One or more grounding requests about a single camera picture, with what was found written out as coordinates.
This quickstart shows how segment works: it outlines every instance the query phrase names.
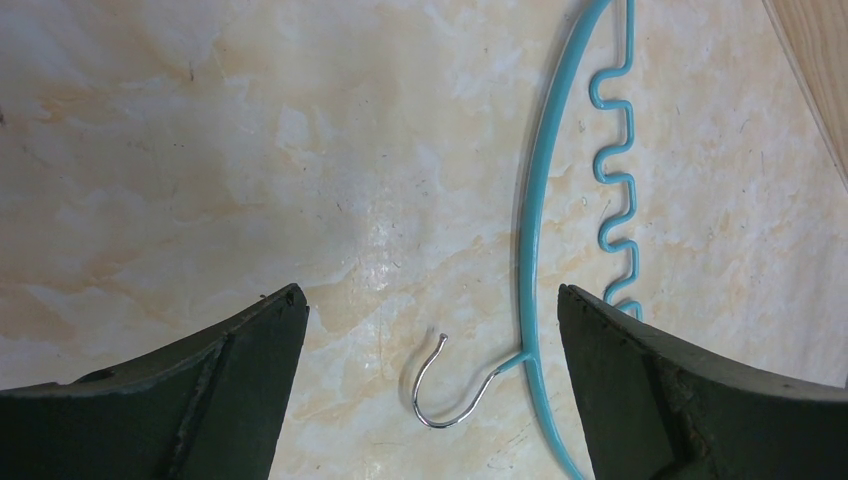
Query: wooden board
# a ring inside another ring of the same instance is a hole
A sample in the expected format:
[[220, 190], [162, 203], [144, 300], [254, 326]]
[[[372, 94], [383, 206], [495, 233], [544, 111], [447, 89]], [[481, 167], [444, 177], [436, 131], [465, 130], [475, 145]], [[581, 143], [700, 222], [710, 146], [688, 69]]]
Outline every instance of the wooden board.
[[848, 0], [764, 0], [848, 187]]

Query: blue hanger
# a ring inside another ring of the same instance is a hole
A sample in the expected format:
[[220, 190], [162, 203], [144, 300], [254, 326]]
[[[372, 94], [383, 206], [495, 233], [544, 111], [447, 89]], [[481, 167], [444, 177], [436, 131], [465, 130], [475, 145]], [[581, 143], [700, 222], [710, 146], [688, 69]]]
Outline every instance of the blue hanger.
[[[542, 226], [542, 207], [545, 202], [545, 187], [548, 182], [554, 144], [556, 143], [557, 132], [559, 131], [566, 100], [568, 99], [568, 92], [574, 82], [577, 67], [580, 64], [580, 60], [586, 50], [586, 45], [589, 43], [589, 38], [598, 22], [598, 18], [610, 2], [611, 0], [592, 0], [577, 19], [571, 36], [563, 50], [559, 65], [554, 73], [554, 78], [551, 81], [548, 97], [542, 111], [542, 119], [539, 123], [539, 130], [536, 134], [536, 142], [533, 147], [527, 176], [518, 239], [518, 307], [519, 323], [521, 326], [521, 351], [495, 368], [486, 377], [468, 408], [451, 420], [436, 422], [428, 419], [421, 413], [418, 407], [418, 390], [421, 386], [421, 379], [424, 373], [442, 352], [442, 348], [448, 339], [447, 335], [441, 334], [438, 346], [436, 346], [436, 349], [427, 358], [427, 361], [424, 362], [424, 365], [418, 372], [412, 391], [412, 406], [418, 419], [432, 428], [447, 428], [461, 422], [474, 411], [483, 393], [485, 393], [489, 384], [497, 375], [523, 363], [527, 372], [527, 381], [530, 385], [533, 409], [536, 412], [536, 418], [539, 421], [542, 433], [563, 470], [571, 478], [575, 479], [582, 479], [583, 477], [571, 460], [568, 450], [559, 436], [556, 422], [554, 422], [553, 412], [548, 403], [548, 395], [545, 391], [545, 380], [542, 375], [542, 359], [539, 352], [538, 318], [536, 313], [536, 271], [539, 257], [539, 236]], [[595, 107], [604, 110], [624, 109], [627, 126], [627, 137], [624, 144], [601, 149], [594, 161], [595, 178], [605, 184], [624, 182], [628, 187], [628, 197], [630, 200], [629, 210], [622, 215], [616, 215], [604, 221], [598, 234], [598, 242], [605, 251], [619, 252], [629, 250], [631, 252], [631, 273], [607, 287], [604, 294], [604, 300], [607, 302], [611, 300], [612, 296], [618, 290], [635, 281], [639, 275], [639, 249], [636, 243], [632, 240], [624, 240], [610, 244], [607, 241], [609, 230], [630, 220], [636, 212], [636, 189], [633, 177], [627, 173], [607, 175], [603, 171], [603, 162], [609, 155], [625, 152], [633, 144], [633, 109], [627, 101], [605, 101], [601, 99], [598, 92], [598, 87], [603, 80], [624, 75], [630, 71], [633, 64], [633, 4], [634, 0], [626, 0], [627, 18], [624, 64], [619, 68], [601, 70], [595, 74], [589, 86], [589, 95]], [[637, 302], [626, 301], [619, 304], [618, 308], [632, 310], [641, 317], [641, 306]]]

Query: blue coated wire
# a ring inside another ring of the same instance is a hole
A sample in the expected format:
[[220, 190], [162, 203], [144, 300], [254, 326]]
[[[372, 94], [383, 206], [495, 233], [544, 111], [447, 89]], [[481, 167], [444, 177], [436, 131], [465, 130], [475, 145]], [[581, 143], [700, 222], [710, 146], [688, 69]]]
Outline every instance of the blue coated wire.
[[[633, 181], [633, 176], [630, 174], [614, 173], [607, 175], [604, 173], [603, 168], [604, 160], [607, 157], [626, 152], [633, 145], [633, 108], [627, 101], [603, 100], [598, 92], [598, 86], [603, 80], [624, 75], [630, 70], [633, 64], [634, 0], [625, 1], [627, 5], [627, 18], [624, 64], [619, 68], [601, 70], [592, 78], [589, 84], [589, 95], [595, 107], [602, 110], [623, 109], [627, 124], [627, 136], [624, 143], [604, 147], [595, 156], [594, 161], [595, 178], [604, 184], [625, 183], [630, 201], [628, 211], [605, 220], [598, 234], [598, 243], [605, 251], [612, 253], [629, 250], [632, 259], [630, 275], [613, 282], [607, 287], [604, 293], [604, 301], [607, 303], [609, 303], [610, 299], [618, 290], [630, 285], [639, 276], [639, 248], [636, 243], [632, 240], [619, 240], [613, 243], [607, 241], [607, 235], [612, 228], [627, 222], [636, 213], [636, 185]], [[548, 183], [548, 174], [550, 173], [557, 132], [562, 121], [562, 114], [565, 111], [569, 90], [571, 90], [571, 86], [574, 83], [577, 67], [580, 65], [580, 60], [586, 51], [586, 45], [589, 43], [589, 38], [595, 29], [598, 18], [610, 2], [611, 0], [592, 0], [577, 19], [571, 36], [563, 49], [559, 64], [554, 72], [554, 77], [551, 80], [550, 90], [548, 90], [548, 96], [542, 110], [542, 118], [539, 122], [539, 130], [536, 132], [536, 142], [533, 146], [528, 167], [527, 184], [524, 192], [525, 196], [522, 204], [518, 234], [518, 317], [521, 327], [521, 351], [495, 368], [486, 377], [485, 382], [478, 390], [472, 403], [459, 416], [446, 422], [438, 422], [427, 418], [421, 412], [418, 406], [418, 392], [424, 373], [436, 357], [439, 356], [442, 347], [448, 339], [447, 335], [442, 334], [436, 350], [419, 370], [412, 391], [412, 406], [418, 419], [431, 428], [448, 428], [458, 424], [471, 414], [480, 401], [481, 396], [489, 387], [492, 379], [511, 368], [524, 364], [527, 372], [527, 382], [530, 386], [533, 409], [536, 412], [536, 418], [542, 429], [542, 434], [563, 470], [574, 479], [582, 479], [583, 477], [571, 460], [568, 450], [559, 436], [556, 422], [554, 422], [553, 412], [548, 403], [548, 394], [545, 390], [542, 358], [539, 349], [536, 273], [539, 261], [542, 207], [545, 203], [545, 187]], [[633, 310], [638, 316], [637, 318], [641, 317], [641, 306], [637, 302], [626, 301], [620, 303], [618, 308], [622, 310]]]
[[[523, 354], [527, 355], [524, 361], [525, 369], [527, 370], [527, 378], [530, 384], [530, 395], [533, 399], [533, 408], [536, 411], [536, 417], [542, 432], [547, 440], [550, 449], [553, 451], [565, 472], [572, 478], [580, 479], [582, 476], [571, 460], [568, 451], [559, 436], [559, 432], [554, 422], [553, 413], [551, 412], [548, 396], [545, 391], [545, 382], [542, 376], [542, 362], [539, 351], [539, 333], [538, 319], [536, 308], [536, 273], [539, 260], [539, 236], [542, 227], [542, 207], [545, 203], [545, 187], [548, 182], [548, 174], [551, 168], [551, 159], [553, 158], [554, 145], [556, 143], [557, 132], [559, 131], [562, 115], [565, 110], [566, 100], [571, 85], [574, 83], [574, 77], [577, 72], [577, 67], [586, 50], [586, 45], [589, 43], [589, 38], [592, 31], [598, 22], [598, 18], [603, 13], [604, 9], [610, 4], [611, 0], [593, 0], [586, 9], [582, 12], [577, 22], [574, 25], [574, 30], [571, 37], [563, 50], [559, 65], [557, 65], [554, 78], [551, 82], [548, 97], [545, 102], [542, 118], [539, 122], [539, 130], [536, 134], [536, 143], [533, 147], [533, 154], [530, 158], [530, 167], [527, 175], [527, 185], [525, 190], [523, 212], [521, 217], [519, 231], [519, 271], [518, 271], [518, 302], [519, 302], [519, 321], [521, 324], [521, 343]], [[633, 63], [633, 25], [634, 25], [634, 0], [626, 0], [627, 18], [626, 18], [626, 53], [624, 65], [618, 69], [604, 70], [595, 75], [591, 82], [590, 94], [592, 101], [598, 108], [622, 108], [620, 102], [606, 102], [600, 100], [597, 95], [597, 86], [601, 80], [612, 76], [623, 75]], [[607, 147], [599, 152], [595, 159], [596, 176], [598, 167], [603, 166], [603, 160], [613, 153], [621, 153], [630, 148], [633, 143], [633, 115], [630, 104], [626, 104], [625, 112], [628, 115], [628, 138], [623, 146]], [[599, 181], [608, 179], [610, 182], [619, 181], [619, 177], [607, 176], [600, 170]], [[630, 206], [631, 211], [635, 212], [635, 188], [633, 188], [632, 176], [627, 175], [630, 179]], [[604, 222], [604, 227], [601, 228], [599, 239], [606, 243], [606, 233], [608, 230], [624, 221], [632, 218], [633, 213], [628, 212], [620, 218], [612, 218]], [[624, 248], [629, 248], [628, 243], [615, 243], [610, 245], [612, 251], [618, 251]], [[638, 275], [638, 249], [635, 250], [634, 256], [635, 275]], [[632, 283], [635, 280], [635, 275], [624, 281], [620, 281], [611, 285], [607, 292], [611, 295], [618, 289]]]
[[[604, 100], [601, 98], [599, 91], [600, 84], [608, 78], [615, 78], [625, 75], [633, 66], [633, 1], [627, 2], [627, 24], [625, 35], [625, 54], [624, 63], [618, 68], [607, 68], [596, 73], [589, 82], [589, 97], [592, 99], [592, 105], [600, 110], [624, 110], [624, 123], [626, 134], [624, 143], [621, 145], [609, 145], [602, 148], [595, 155], [593, 169], [595, 171], [595, 179], [605, 185], [613, 185], [616, 183], [624, 183], [627, 186], [627, 198], [629, 207], [626, 212], [613, 215], [601, 224], [601, 229], [598, 231], [598, 245], [607, 253], [617, 253], [625, 250], [630, 251], [630, 274], [610, 283], [604, 291], [604, 301], [612, 305], [612, 298], [622, 288], [630, 285], [639, 278], [639, 245], [631, 239], [617, 240], [610, 243], [607, 240], [609, 231], [613, 228], [630, 221], [636, 215], [638, 206], [636, 200], [636, 182], [633, 175], [629, 173], [612, 173], [604, 172], [604, 161], [611, 155], [618, 155], [630, 150], [633, 146], [635, 130], [633, 129], [633, 106], [627, 100]], [[642, 320], [642, 305], [634, 300], [625, 300], [616, 305], [616, 308], [622, 311], [631, 311], [633, 316]]]

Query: hanger hook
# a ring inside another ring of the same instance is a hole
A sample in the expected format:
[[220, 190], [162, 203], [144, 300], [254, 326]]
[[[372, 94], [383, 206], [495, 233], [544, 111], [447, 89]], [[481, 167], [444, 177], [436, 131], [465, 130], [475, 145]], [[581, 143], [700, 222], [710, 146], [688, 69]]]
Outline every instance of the hanger hook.
[[427, 361], [424, 362], [424, 365], [421, 366], [421, 370], [418, 370], [418, 376], [415, 377], [415, 386], [412, 388], [412, 409], [415, 410], [415, 416], [418, 417], [418, 420], [421, 420], [421, 423], [427, 425], [431, 428], [448, 428], [456, 425], [457, 423], [465, 420], [466, 417], [471, 415], [471, 412], [477, 408], [477, 404], [480, 403], [480, 397], [483, 396], [483, 393], [486, 392], [486, 389], [489, 388], [489, 384], [492, 383], [492, 380], [502, 372], [500, 367], [492, 370], [492, 373], [486, 377], [486, 380], [483, 381], [483, 385], [480, 387], [480, 390], [477, 391], [477, 395], [474, 396], [474, 400], [471, 401], [471, 405], [468, 406], [462, 413], [457, 415], [455, 418], [448, 420], [447, 422], [435, 422], [425, 417], [423, 413], [421, 413], [421, 409], [418, 407], [418, 389], [421, 388], [421, 379], [424, 378], [424, 372], [430, 368], [430, 365], [436, 360], [436, 357], [442, 353], [442, 348], [445, 346], [445, 342], [448, 341], [448, 336], [444, 333], [439, 335], [439, 344], [436, 345], [436, 349], [433, 350], [433, 353], [427, 358]]

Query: wavy wire section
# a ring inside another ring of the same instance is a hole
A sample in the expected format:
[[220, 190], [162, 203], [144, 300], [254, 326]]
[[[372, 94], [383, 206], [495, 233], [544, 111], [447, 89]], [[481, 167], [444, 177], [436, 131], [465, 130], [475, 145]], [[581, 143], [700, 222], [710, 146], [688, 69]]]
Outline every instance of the wavy wire section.
[[[622, 214], [613, 215], [604, 220], [601, 224], [600, 230], [598, 231], [598, 245], [600, 245], [605, 252], [617, 253], [625, 250], [630, 252], [630, 273], [610, 283], [604, 291], [604, 301], [610, 305], [613, 304], [612, 299], [619, 290], [627, 287], [639, 278], [639, 245], [630, 238], [623, 238], [614, 242], [610, 242], [607, 238], [610, 230], [627, 223], [634, 215], [636, 215], [638, 202], [636, 200], [636, 181], [633, 179], [633, 175], [627, 172], [607, 174], [604, 172], [604, 161], [612, 155], [618, 155], [630, 150], [633, 146], [635, 130], [633, 128], [633, 105], [631, 105], [627, 100], [605, 100], [601, 98], [599, 89], [601, 82], [608, 78], [625, 75], [633, 66], [633, 25], [635, 23], [633, 16], [633, 4], [634, 0], [627, 0], [626, 2], [627, 19], [625, 24], [626, 34], [624, 63], [617, 68], [606, 68], [600, 70], [592, 76], [592, 80], [589, 82], [589, 97], [592, 100], [592, 105], [599, 110], [623, 110], [626, 130], [624, 143], [620, 145], [607, 145], [600, 149], [595, 155], [595, 159], [592, 163], [592, 167], [595, 172], [595, 179], [598, 182], [603, 183], [604, 185], [623, 183], [627, 186], [627, 198], [629, 202], [627, 211]], [[622, 300], [616, 304], [615, 307], [624, 312], [632, 312], [631, 315], [638, 320], [642, 320], [642, 305], [635, 300]]]

